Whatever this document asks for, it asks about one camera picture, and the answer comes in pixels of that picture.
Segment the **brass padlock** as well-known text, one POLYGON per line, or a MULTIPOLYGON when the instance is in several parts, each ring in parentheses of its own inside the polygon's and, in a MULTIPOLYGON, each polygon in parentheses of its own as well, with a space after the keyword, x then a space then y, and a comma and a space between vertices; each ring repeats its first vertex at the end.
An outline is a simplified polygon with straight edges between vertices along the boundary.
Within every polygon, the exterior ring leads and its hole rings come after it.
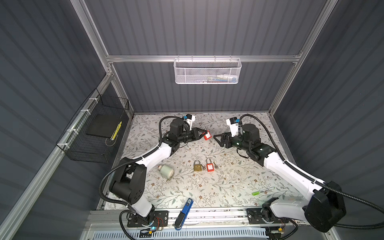
POLYGON ((203 165, 199 160, 195 160, 194 162, 194 172, 202 172, 203 171, 203 165))

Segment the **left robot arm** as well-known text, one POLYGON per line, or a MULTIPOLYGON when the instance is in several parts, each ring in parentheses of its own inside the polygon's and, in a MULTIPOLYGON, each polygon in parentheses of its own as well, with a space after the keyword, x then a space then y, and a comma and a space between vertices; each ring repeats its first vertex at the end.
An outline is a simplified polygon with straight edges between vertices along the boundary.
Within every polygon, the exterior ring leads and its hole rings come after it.
POLYGON ((124 205, 128 212, 138 217, 145 225, 155 218, 155 207, 144 197, 147 171, 172 156, 181 143, 202 139, 208 131, 193 127, 195 116, 166 116, 159 121, 159 142, 145 154, 123 158, 101 180, 98 188, 100 198, 108 203, 124 205))

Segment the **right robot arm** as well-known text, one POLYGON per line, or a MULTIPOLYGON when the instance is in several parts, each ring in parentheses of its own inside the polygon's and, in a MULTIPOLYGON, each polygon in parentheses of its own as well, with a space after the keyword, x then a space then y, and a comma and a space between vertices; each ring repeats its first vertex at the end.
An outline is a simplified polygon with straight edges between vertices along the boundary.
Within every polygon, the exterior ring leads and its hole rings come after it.
POLYGON ((267 224, 277 219, 299 220, 308 222, 319 232, 327 232, 332 227, 353 230, 376 230, 384 226, 383 222, 370 225, 347 225, 339 221, 347 214, 344 199, 350 199, 369 206, 379 212, 384 209, 361 198, 344 193, 337 183, 325 182, 316 178, 296 165, 284 159, 275 142, 272 145, 262 143, 259 128, 254 124, 244 124, 243 116, 226 120, 230 131, 215 135, 214 139, 221 147, 236 148, 246 152, 246 159, 251 159, 260 166, 279 175, 303 196, 300 200, 286 200, 272 197, 262 205, 257 213, 267 224))

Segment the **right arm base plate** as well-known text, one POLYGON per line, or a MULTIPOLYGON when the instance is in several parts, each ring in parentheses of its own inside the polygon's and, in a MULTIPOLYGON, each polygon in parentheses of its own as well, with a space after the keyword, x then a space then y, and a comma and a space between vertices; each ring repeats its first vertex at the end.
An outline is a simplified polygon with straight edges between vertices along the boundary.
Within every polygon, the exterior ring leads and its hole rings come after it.
POLYGON ((249 224, 260 225, 260 224, 287 224, 289 221, 285 218, 276 217, 271 210, 264 208, 248 208, 246 209, 247 218, 249 224))

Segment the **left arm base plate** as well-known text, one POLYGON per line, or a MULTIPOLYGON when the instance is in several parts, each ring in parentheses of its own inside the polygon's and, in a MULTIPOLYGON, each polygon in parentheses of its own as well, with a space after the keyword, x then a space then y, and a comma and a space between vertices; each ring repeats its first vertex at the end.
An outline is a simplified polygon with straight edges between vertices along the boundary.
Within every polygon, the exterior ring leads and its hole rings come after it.
POLYGON ((154 211, 150 212, 147 217, 142 217, 139 214, 128 215, 127 227, 166 227, 169 220, 169 211, 154 211))

